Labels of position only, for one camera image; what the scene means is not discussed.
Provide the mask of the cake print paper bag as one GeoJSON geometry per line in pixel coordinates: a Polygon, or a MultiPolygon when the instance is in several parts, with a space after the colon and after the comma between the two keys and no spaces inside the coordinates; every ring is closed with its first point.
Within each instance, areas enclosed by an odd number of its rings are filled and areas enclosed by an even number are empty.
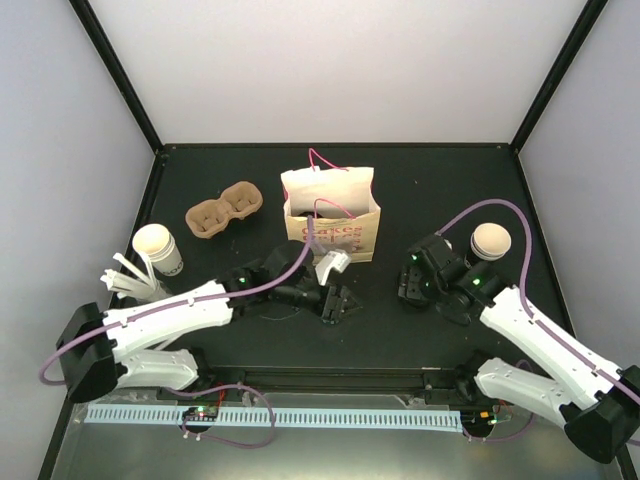
{"type": "Polygon", "coordinates": [[[374,169],[338,166],[314,148],[309,166],[280,175],[284,193],[284,221],[290,240],[312,236],[320,257],[342,249],[355,263],[373,260],[381,207],[373,195],[374,169]]]}

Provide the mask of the black paper coffee cup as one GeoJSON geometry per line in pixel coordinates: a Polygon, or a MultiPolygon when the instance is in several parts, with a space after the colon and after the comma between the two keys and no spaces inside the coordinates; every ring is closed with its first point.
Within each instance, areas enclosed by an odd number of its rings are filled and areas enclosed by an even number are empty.
{"type": "Polygon", "coordinates": [[[329,210],[329,209],[292,210],[290,215],[292,217],[299,217],[299,218],[312,216],[318,219],[337,219],[342,217],[342,215],[339,214],[337,210],[329,210]]]}

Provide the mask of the brown cardboard cup carrier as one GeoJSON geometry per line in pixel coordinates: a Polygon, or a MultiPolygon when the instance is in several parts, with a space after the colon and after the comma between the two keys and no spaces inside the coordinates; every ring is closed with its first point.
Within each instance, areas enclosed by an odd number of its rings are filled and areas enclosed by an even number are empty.
{"type": "Polygon", "coordinates": [[[232,220],[244,220],[263,205],[260,190],[248,181],[225,189],[219,198],[204,200],[191,207],[185,221],[194,236],[211,239],[223,232],[232,220]]]}

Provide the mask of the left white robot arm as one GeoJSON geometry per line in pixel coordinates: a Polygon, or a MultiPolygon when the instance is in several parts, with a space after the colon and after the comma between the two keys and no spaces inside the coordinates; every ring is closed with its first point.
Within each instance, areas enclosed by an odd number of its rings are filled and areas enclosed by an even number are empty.
{"type": "Polygon", "coordinates": [[[205,398],[215,376],[203,354],[194,348],[169,351],[167,345],[257,316],[273,304],[306,310],[336,325],[362,308],[347,287],[330,279],[350,262],[342,250],[314,261],[308,245],[288,241],[264,259],[170,298],[105,311],[94,303],[82,305],[56,343],[67,397],[86,403],[116,389],[160,387],[205,398]]]}

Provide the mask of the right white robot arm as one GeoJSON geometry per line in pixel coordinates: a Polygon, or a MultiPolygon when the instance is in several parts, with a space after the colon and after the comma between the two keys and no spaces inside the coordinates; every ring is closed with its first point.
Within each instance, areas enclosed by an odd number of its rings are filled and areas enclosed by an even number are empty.
{"type": "Polygon", "coordinates": [[[407,253],[399,298],[434,308],[459,325],[480,323],[514,344],[541,369],[523,370],[491,357],[454,379],[457,396],[522,407],[560,427],[582,453],[611,462],[639,428],[639,368],[622,368],[558,326],[487,261],[469,263],[431,234],[407,253]]]}

